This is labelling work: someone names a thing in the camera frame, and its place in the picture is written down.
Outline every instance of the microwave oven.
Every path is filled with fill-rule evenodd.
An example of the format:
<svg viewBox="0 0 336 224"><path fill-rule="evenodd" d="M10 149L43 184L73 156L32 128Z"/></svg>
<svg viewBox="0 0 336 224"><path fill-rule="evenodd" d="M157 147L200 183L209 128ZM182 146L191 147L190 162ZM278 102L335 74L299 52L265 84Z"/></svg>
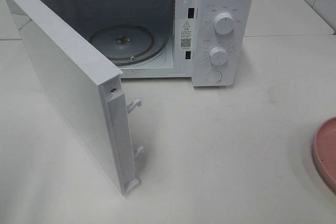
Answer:
<svg viewBox="0 0 336 224"><path fill-rule="evenodd" d="M51 99L122 194L139 183L120 78L233 84L251 0L6 0Z"/></svg>

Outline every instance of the turntable plate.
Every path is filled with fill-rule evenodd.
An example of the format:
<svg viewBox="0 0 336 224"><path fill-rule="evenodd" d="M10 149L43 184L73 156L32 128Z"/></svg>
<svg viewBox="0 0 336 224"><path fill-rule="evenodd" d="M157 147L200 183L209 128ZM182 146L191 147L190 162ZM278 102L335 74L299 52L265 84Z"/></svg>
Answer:
<svg viewBox="0 0 336 224"><path fill-rule="evenodd" d="M142 26L116 25L96 32L89 42L115 65L122 66L155 57L164 49L167 38Z"/></svg>

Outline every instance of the control knob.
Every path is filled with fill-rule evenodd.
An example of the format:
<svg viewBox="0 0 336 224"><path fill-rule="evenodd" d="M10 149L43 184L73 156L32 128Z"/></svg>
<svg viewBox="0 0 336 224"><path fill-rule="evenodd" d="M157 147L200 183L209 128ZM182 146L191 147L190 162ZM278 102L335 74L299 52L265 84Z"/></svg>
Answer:
<svg viewBox="0 0 336 224"><path fill-rule="evenodd" d="M218 34L224 35L234 28L235 20L230 13L224 12L214 18L214 27Z"/></svg>
<svg viewBox="0 0 336 224"><path fill-rule="evenodd" d="M224 47L214 47L209 52L209 58L211 64L220 66L227 62L229 55Z"/></svg>

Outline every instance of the pink dish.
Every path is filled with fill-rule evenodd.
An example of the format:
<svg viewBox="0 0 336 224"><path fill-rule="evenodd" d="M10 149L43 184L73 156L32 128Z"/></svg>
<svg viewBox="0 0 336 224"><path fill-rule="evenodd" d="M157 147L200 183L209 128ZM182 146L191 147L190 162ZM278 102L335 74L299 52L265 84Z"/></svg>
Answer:
<svg viewBox="0 0 336 224"><path fill-rule="evenodd" d="M326 120L316 131L313 159L325 182L336 191L336 117Z"/></svg>

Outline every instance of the open microwave door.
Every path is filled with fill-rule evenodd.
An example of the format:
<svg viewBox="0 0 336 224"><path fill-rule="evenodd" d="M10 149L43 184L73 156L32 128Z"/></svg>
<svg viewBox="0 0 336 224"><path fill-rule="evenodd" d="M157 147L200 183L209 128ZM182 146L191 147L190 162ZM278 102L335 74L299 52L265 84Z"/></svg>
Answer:
<svg viewBox="0 0 336 224"><path fill-rule="evenodd" d="M6 0L36 74L122 194L139 183L122 71L40 0Z"/></svg>

